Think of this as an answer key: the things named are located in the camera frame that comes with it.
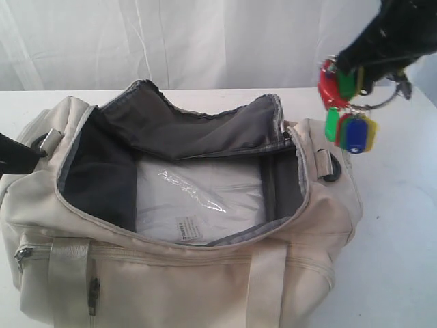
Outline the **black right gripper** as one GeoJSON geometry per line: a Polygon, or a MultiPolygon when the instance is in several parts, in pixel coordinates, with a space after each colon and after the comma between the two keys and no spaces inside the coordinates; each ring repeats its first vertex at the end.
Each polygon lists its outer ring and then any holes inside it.
{"type": "Polygon", "coordinates": [[[345,75],[363,69],[359,91],[436,52],[436,2],[382,1],[380,11],[359,37],[337,56],[345,75]]]}

